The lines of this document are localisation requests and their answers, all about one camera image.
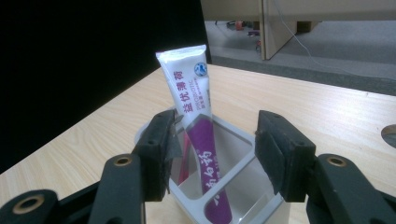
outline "black curtain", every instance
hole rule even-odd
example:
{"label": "black curtain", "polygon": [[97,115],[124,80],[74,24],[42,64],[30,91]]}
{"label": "black curtain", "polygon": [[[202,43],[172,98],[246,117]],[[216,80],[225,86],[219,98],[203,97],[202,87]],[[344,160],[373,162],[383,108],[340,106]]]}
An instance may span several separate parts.
{"label": "black curtain", "polygon": [[0,13],[0,173],[159,68],[156,51],[208,45],[199,0],[16,0]]}

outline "clear plastic container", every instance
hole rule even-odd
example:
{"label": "clear plastic container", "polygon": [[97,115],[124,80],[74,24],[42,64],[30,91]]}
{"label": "clear plastic container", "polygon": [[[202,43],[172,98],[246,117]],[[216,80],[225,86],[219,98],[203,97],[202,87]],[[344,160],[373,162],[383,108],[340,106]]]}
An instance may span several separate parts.
{"label": "clear plastic container", "polygon": [[[205,205],[225,189],[232,209],[232,223],[288,223],[290,204],[285,203],[279,194],[274,195],[271,181],[254,155],[254,136],[219,117],[213,116],[213,122],[222,179],[203,195],[193,148],[188,154],[189,176],[180,184],[182,159],[175,158],[169,187],[180,207],[193,222],[209,223],[205,217]],[[136,135],[136,142],[146,127]],[[178,129],[178,137],[183,146],[181,128]]]}

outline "toothpaste tube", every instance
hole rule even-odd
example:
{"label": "toothpaste tube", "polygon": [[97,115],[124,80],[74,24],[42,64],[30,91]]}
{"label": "toothpaste tube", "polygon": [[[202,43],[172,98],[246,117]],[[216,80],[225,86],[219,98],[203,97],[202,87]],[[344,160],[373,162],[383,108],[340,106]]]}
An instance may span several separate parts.
{"label": "toothpaste tube", "polygon": [[[181,124],[195,148],[203,194],[221,178],[215,150],[205,51],[206,45],[201,45],[156,53],[177,113],[183,115]],[[215,224],[232,221],[225,190],[207,204],[205,215]]]}

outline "light wood tabletop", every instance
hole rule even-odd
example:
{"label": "light wood tabletop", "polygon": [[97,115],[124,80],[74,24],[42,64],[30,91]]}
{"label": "light wood tabletop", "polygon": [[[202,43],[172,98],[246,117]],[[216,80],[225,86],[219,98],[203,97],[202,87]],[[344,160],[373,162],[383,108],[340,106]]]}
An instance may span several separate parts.
{"label": "light wood tabletop", "polygon": [[[317,146],[317,155],[349,158],[375,188],[396,195],[396,148],[381,131],[396,124],[396,97],[290,78],[208,66],[213,113],[254,134],[259,110],[277,113]],[[105,162],[129,153],[134,136],[173,105],[158,69],[0,175],[0,206],[32,189],[62,199],[98,181]],[[172,195],[146,203],[148,223],[186,223]],[[290,223],[308,223],[304,203],[293,203]]]}

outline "blue logo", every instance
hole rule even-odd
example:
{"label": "blue logo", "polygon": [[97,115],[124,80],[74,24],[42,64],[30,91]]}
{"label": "blue logo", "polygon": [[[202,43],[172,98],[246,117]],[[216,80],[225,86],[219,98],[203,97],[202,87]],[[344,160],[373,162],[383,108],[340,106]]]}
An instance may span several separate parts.
{"label": "blue logo", "polygon": [[203,77],[207,75],[206,63],[198,63],[194,67],[194,72],[198,77]]}

